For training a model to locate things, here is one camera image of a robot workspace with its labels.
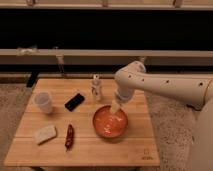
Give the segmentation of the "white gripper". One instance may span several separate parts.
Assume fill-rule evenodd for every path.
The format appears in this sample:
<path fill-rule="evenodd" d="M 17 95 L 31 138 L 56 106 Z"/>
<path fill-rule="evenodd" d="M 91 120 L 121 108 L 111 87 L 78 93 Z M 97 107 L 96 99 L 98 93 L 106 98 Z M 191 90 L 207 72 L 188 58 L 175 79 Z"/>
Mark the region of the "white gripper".
<path fill-rule="evenodd" d="M 131 89 L 118 87 L 117 90 L 115 91 L 115 99 L 119 103 L 127 103 L 128 101 L 131 100 L 132 96 L 133 91 Z M 121 108 L 121 105 L 116 100 L 113 100 L 111 103 L 110 107 L 111 114 L 115 114 Z"/>

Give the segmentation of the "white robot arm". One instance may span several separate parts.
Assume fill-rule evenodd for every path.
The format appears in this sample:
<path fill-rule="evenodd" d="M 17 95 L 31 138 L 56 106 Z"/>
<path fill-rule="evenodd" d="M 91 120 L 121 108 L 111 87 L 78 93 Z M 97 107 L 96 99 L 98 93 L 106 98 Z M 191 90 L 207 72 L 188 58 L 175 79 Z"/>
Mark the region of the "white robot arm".
<path fill-rule="evenodd" d="M 134 61 L 115 73 L 115 99 L 127 103 L 135 90 L 182 101 L 200 110 L 187 171 L 213 171 L 213 74 L 149 74 Z"/>

